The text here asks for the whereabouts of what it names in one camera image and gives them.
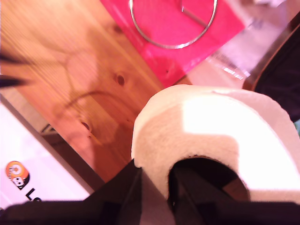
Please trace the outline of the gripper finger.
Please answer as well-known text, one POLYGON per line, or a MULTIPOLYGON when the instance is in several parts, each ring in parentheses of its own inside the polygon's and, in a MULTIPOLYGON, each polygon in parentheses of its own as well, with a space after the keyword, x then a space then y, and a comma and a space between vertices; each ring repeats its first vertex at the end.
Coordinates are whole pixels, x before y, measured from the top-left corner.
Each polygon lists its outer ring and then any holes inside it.
POLYGON ((31 83, 32 83, 32 81, 28 80, 28 79, 12 77, 9 75, 0 75, 0 87, 1 88, 17 87, 17 86, 23 86, 23 85, 31 84, 31 83))
POLYGON ((23 62, 19 59, 14 59, 7 55, 0 55, 0 61, 3 63, 10 63, 10 64, 23 64, 23 62))
POLYGON ((195 206, 209 203, 231 203, 234 200, 221 188, 192 169, 174 167, 169 177, 169 194, 175 201, 185 197, 195 206))
POLYGON ((96 205, 121 206, 134 182, 140 178, 141 168, 135 166, 132 159, 114 178, 95 191, 84 202, 96 205))

